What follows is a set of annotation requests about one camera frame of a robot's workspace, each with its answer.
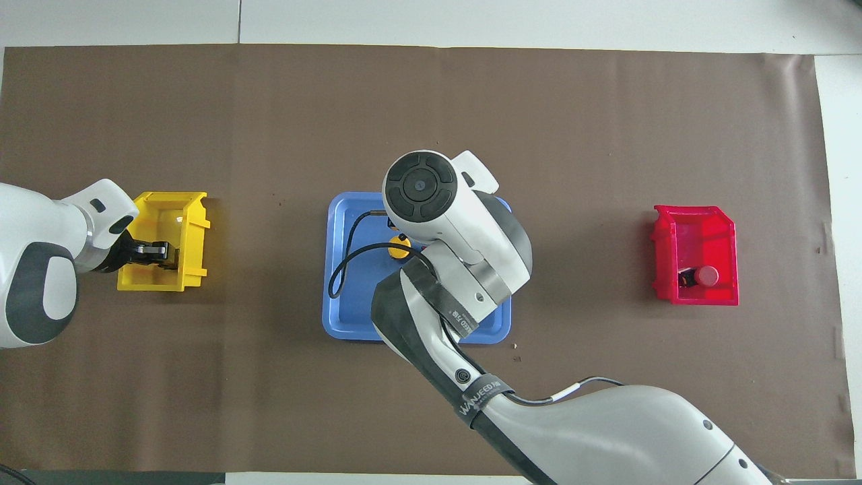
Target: blue tray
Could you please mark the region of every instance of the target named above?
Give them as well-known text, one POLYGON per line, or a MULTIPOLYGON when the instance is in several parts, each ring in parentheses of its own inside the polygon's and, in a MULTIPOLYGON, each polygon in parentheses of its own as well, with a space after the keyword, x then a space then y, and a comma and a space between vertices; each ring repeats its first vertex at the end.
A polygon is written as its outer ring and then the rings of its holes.
MULTIPOLYGON (((501 202, 509 208, 505 201, 501 199, 501 202)), ((343 192, 329 204, 323 275, 323 328, 332 337, 343 340, 381 340, 371 318, 374 288, 403 263, 392 259, 386 249, 374 249, 350 261, 344 291, 339 298, 329 298, 327 285, 335 267, 346 256, 344 246, 353 221, 363 212, 383 208, 380 192, 343 192)), ((386 217, 366 217, 353 233, 351 250, 367 244, 387 242, 397 234, 386 225, 386 217)), ((507 299, 461 342, 499 343, 506 338, 511 328, 512 299, 507 299)))

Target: black strap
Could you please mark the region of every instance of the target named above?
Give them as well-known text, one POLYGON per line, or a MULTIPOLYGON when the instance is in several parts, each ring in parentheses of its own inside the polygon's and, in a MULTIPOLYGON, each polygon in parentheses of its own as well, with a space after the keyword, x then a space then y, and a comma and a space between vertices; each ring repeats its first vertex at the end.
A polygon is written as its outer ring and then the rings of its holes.
POLYGON ((423 265, 404 265, 404 274, 416 287, 420 295, 446 320, 452 330, 461 338, 467 337, 479 328, 479 323, 463 305, 446 290, 443 285, 423 265))
POLYGON ((487 406, 490 398, 511 390, 509 384, 496 375, 482 374, 461 394, 461 402, 455 407, 455 412, 468 426, 472 427, 476 415, 487 406))

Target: yellow bin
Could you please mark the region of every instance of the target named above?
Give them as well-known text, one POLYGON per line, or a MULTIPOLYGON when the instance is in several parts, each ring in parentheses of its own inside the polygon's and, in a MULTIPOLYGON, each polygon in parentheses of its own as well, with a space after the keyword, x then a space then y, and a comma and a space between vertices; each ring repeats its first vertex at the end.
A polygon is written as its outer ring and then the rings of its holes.
POLYGON ((168 241, 179 250, 176 271, 151 264, 120 268, 116 289, 143 292, 181 292, 200 287, 203 268, 203 232, 209 229, 207 210, 201 204, 206 192, 144 192, 134 200, 141 214, 128 225, 141 241, 168 241))

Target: brown mat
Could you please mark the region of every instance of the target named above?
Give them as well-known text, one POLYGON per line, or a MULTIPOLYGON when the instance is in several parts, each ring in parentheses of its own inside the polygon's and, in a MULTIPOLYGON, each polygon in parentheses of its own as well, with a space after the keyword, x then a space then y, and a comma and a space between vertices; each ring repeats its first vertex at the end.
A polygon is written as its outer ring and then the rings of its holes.
POLYGON ((81 280, 55 342, 0 352, 0 461, 42 469, 512 474, 408 364, 321 326, 328 202, 471 149, 534 245, 520 394, 586 375, 688 398, 787 476, 853 473, 814 61, 417 47, 10 48, 0 180, 204 190, 203 287, 81 280), (653 205, 719 205, 741 304, 655 299, 653 205))

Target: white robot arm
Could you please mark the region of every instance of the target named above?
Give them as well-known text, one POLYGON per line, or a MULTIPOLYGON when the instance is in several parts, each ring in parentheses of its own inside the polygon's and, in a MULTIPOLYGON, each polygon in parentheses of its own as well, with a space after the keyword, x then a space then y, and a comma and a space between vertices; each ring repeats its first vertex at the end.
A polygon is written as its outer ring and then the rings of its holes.
POLYGON ((95 269, 138 215, 104 179, 63 200, 0 184, 0 349, 49 342, 78 304, 78 275, 95 269))
POLYGON ((393 223, 428 246, 381 281, 372 321, 520 473, 536 484, 769 484, 734 442, 682 397, 619 386, 562 400, 517 396, 460 351, 458 340, 529 279, 521 225, 491 194, 497 182, 470 152, 399 158, 383 183, 393 223))

